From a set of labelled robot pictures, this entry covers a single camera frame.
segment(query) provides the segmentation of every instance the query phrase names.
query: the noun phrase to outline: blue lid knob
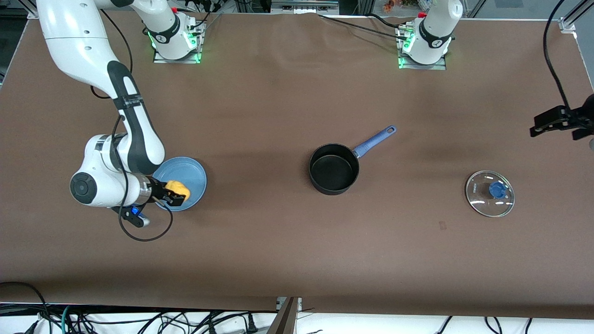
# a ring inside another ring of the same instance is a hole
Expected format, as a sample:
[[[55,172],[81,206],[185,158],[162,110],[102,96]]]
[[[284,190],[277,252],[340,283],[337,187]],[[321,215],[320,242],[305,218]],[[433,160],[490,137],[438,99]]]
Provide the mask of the blue lid knob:
[[[489,193],[497,199],[505,197],[505,191],[505,185],[499,181],[495,181],[489,186]]]

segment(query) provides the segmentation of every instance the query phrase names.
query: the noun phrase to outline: gray floor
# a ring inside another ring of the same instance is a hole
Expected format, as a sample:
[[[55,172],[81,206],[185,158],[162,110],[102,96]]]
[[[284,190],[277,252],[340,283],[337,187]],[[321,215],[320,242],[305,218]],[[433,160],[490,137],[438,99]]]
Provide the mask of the gray floor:
[[[478,0],[468,0],[474,6]],[[558,0],[487,0],[479,18],[548,18]],[[567,14],[579,0],[565,0],[555,18]],[[576,23],[577,42],[582,51],[590,82],[594,79],[594,8]]]

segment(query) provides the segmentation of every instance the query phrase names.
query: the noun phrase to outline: pan handle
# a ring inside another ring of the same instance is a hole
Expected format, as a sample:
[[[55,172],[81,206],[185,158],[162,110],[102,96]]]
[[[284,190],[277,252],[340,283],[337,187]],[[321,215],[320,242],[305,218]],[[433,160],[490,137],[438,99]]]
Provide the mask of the pan handle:
[[[364,156],[367,153],[367,151],[371,150],[372,147],[381,143],[382,141],[384,141],[384,139],[388,138],[389,136],[392,136],[395,133],[396,127],[393,125],[381,130],[378,134],[369,138],[361,145],[357,146],[353,150],[353,152],[355,152],[355,156],[357,157],[357,159],[359,159],[360,157]]]

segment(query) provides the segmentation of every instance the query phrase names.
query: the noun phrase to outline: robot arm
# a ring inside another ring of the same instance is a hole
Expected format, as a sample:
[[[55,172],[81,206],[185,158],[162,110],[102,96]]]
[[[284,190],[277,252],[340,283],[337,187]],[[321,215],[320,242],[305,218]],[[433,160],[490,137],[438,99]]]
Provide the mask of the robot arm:
[[[107,93],[126,128],[126,133],[118,134],[114,143],[112,136],[98,135],[86,145],[83,164],[72,177],[70,189],[76,200],[89,206],[121,204],[125,179],[114,146],[128,172],[129,190],[124,206],[144,204],[155,193],[160,194],[161,199],[167,193],[162,184],[146,176],[163,162],[165,148],[153,128],[132,74],[109,46],[99,15],[99,8],[126,5],[139,13],[148,30],[156,36],[154,44],[162,56],[182,58],[194,48],[187,34],[190,19],[183,13],[174,14],[166,0],[37,2],[43,35],[55,64],[73,79]]]

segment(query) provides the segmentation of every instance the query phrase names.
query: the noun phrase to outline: teal cable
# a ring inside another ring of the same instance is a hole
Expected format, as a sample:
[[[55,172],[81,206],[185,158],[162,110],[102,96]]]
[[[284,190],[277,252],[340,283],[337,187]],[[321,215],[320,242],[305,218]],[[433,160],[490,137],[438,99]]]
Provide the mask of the teal cable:
[[[68,314],[68,309],[71,307],[71,305],[66,306],[66,308],[64,309],[64,312],[62,312],[62,321],[61,321],[61,325],[62,325],[62,334],[66,334],[66,315]]]

